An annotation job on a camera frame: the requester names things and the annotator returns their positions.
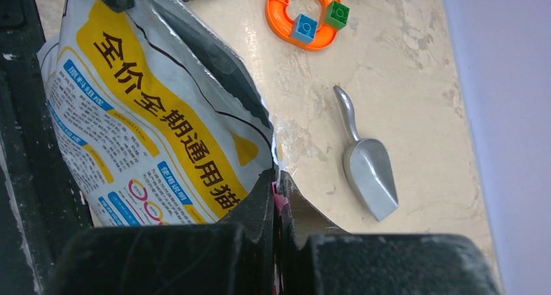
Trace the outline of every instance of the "blue toy block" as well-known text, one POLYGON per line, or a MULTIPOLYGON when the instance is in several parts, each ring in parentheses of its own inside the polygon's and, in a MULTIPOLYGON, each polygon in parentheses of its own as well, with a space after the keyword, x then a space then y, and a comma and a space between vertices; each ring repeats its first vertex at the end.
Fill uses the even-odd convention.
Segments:
POLYGON ((317 30, 318 22, 316 20, 304 14, 299 14, 294 20, 291 37, 305 44, 310 44, 314 41, 317 30))

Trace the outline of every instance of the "metal scoop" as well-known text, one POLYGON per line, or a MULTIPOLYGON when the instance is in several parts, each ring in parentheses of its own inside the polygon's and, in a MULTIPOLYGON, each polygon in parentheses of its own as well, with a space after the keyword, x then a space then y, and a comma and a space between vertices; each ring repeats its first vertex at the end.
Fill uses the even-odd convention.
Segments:
POLYGON ((380 222, 398 208, 389 154, 379 140, 360 138, 350 97, 339 86, 333 87, 333 91, 339 101, 348 135, 354 141, 342 156, 346 178, 352 190, 380 222))

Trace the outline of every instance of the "yellow triangle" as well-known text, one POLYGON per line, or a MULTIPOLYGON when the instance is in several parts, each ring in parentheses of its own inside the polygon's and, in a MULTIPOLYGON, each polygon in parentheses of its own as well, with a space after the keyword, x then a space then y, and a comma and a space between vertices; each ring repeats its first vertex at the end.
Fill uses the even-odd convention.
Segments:
POLYGON ((245 166, 249 164, 258 155, 259 150, 257 145, 251 140, 238 136, 231 131, 229 133, 231 133, 233 142, 235 143, 239 165, 245 166))

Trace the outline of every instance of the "table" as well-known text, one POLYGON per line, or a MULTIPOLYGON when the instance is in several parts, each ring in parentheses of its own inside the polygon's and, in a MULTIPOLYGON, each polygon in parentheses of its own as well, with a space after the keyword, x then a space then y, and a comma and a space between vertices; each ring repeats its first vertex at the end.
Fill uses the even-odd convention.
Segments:
MULTIPOLYGON (((36 0, 45 35, 64 0, 36 0)), ((342 0, 348 26, 328 49, 281 41, 266 0, 195 0, 190 8, 244 59, 272 113, 283 168, 329 219, 354 233, 458 233, 496 271, 476 161, 441 0, 342 0), (377 223, 341 165, 349 144, 332 87, 356 107, 361 136, 389 150, 400 208, 377 223)), ((317 17, 315 0, 292 0, 291 17, 317 17)))

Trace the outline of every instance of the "green toy block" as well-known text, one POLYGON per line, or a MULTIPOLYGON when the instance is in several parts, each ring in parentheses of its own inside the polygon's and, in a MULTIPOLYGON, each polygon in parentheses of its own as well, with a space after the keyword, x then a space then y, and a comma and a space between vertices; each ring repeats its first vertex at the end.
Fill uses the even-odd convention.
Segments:
POLYGON ((348 13, 350 13, 350 8, 344 6, 338 1, 333 1, 327 7, 324 22, 337 30, 340 30, 346 26, 346 22, 348 21, 348 13))

